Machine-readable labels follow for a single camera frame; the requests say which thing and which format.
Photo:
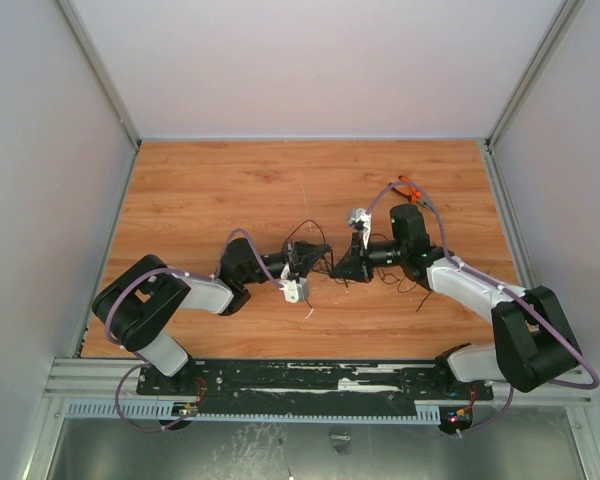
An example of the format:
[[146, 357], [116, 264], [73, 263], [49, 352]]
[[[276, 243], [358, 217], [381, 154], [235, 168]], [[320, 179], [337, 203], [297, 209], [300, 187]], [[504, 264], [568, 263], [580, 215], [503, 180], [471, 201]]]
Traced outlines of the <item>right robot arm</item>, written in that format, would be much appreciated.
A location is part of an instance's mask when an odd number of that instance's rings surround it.
[[580, 349], [553, 291], [503, 283], [470, 268], [432, 244], [414, 205], [393, 207], [390, 223], [392, 239], [373, 241], [370, 214], [352, 210], [351, 245], [331, 276], [369, 282], [374, 270], [398, 266], [410, 281], [458, 302], [491, 325], [492, 344], [463, 344], [441, 355], [446, 365], [433, 374], [440, 395], [456, 398], [478, 380], [507, 382], [528, 393], [577, 366]]

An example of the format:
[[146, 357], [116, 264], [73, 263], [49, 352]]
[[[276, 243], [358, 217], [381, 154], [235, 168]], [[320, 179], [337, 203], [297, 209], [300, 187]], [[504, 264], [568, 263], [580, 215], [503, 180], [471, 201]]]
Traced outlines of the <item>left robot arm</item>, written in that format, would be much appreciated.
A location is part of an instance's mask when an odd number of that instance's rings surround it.
[[280, 251], [259, 255], [246, 237], [228, 241], [219, 270], [200, 275], [179, 270], [149, 254], [136, 262], [93, 300], [93, 314], [105, 326], [106, 338], [160, 373], [171, 393], [188, 392], [195, 371], [188, 352], [166, 332], [179, 309], [220, 316], [237, 313], [251, 298], [249, 284], [267, 281], [288, 303], [309, 297], [307, 276], [316, 263], [332, 254], [327, 243], [286, 241]]

